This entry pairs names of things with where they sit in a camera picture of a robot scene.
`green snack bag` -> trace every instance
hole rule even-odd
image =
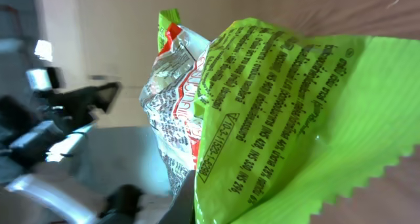
[[[420,142],[420,41],[234,22],[197,61],[196,223],[308,223]]]
[[[171,23],[181,23],[178,9],[169,9],[159,12],[159,20],[157,24],[157,51],[159,53],[167,41],[165,34]]]

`black object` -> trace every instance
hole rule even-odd
[[[142,191],[134,185],[122,185],[108,197],[106,209],[99,215],[98,224],[134,223]]]
[[[30,169],[36,163],[44,162],[50,147],[65,138],[66,134],[53,121],[41,122],[10,144],[12,152],[9,158],[23,168]]]
[[[10,96],[0,98],[0,143],[8,146],[39,120]]]
[[[49,105],[45,113],[66,134],[90,124],[95,120],[91,114],[93,108],[99,108],[107,113],[114,98],[119,93],[118,82],[108,83],[99,87],[84,87],[68,93],[54,91],[37,92],[37,96],[47,100]]]
[[[45,67],[48,77],[50,79],[51,87],[53,89],[63,88],[64,85],[64,77],[62,74],[62,70],[58,67]]]
[[[187,224],[195,223],[194,212],[194,177],[196,171],[189,171],[181,188],[174,197],[169,210],[158,224]]]

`snack bag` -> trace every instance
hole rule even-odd
[[[248,18],[202,54],[196,223],[308,223],[420,142],[420,41]]]
[[[165,35],[140,103],[157,135],[171,190],[176,194],[188,171],[196,168],[202,119],[194,116],[194,95],[203,68],[197,66],[196,59],[210,42],[174,23]]]
[[[178,9],[169,9],[159,12],[157,24],[157,51],[159,53],[167,42],[166,31],[172,23],[176,25],[181,24]]]

